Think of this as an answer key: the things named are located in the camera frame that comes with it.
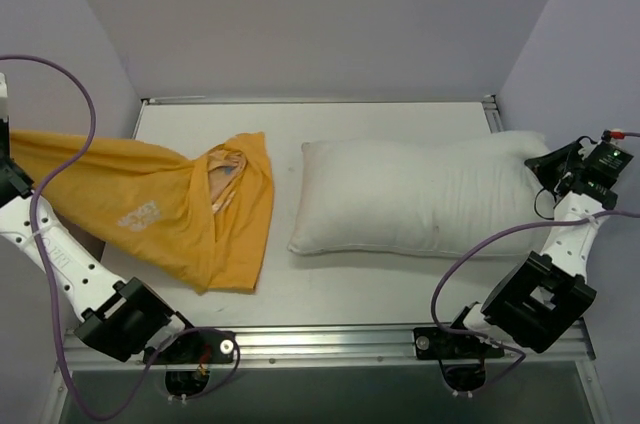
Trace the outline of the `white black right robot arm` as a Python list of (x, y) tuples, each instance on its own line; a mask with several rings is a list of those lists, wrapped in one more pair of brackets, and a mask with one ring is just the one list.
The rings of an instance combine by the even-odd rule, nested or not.
[(482, 303), (465, 308), (445, 327), (444, 344), (464, 357), (480, 342), (493, 347), (514, 343), (546, 351), (593, 304), (587, 261), (600, 227), (618, 215), (613, 187), (632, 155), (619, 145), (627, 133), (606, 130), (599, 141), (579, 140), (526, 160), (543, 190), (556, 199), (549, 235), (510, 271)]

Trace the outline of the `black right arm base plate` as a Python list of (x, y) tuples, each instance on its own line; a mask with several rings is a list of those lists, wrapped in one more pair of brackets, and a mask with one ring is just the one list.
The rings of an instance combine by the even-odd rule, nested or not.
[(436, 326), (416, 327), (412, 331), (418, 360), (482, 360), (502, 358), (502, 349), (481, 343), (476, 337), (451, 334)]

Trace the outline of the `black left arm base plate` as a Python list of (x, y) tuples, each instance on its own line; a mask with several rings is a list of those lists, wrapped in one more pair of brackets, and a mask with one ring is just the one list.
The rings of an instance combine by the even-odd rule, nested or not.
[(235, 334), (213, 327), (195, 327), (170, 334), (148, 345), (142, 362), (147, 365), (230, 364)]

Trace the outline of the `white pillow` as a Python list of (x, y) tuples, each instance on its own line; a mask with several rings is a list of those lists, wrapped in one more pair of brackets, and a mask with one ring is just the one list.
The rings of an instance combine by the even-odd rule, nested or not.
[(379, 140), (302, 146), (301, 198), (288, 248), (457, 258), (508, 228), (538, 221), (552, 198), (524, 165), (543, 135), (507, 131), (440, 145)]

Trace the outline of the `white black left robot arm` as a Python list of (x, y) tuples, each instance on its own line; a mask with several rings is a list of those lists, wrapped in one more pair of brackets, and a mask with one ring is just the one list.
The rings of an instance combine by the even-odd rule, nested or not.
[(99, 264), (60, 223), (41, 198), (34, 215), (33, 180), (10, 157), (9, 124), (1, 119), (1, 236), (46, 267), (36, 244), (40, 236), (56, 283), (80, 325), (75, 335), (88, 347), (118, 361), (166, 341), (166, 352), (179, 363), (194, 361), (200, 335), (152, 289), (137, 278), (124, 281)]

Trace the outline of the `orange pillowcase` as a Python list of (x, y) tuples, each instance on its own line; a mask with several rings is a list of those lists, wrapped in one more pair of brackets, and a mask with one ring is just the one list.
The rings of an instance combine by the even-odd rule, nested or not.
[(252, 293), (274, 205), (263, 133), (189, 159), (136, 140), (96, 138), (44, 190), (62, 216), (198, 293)]

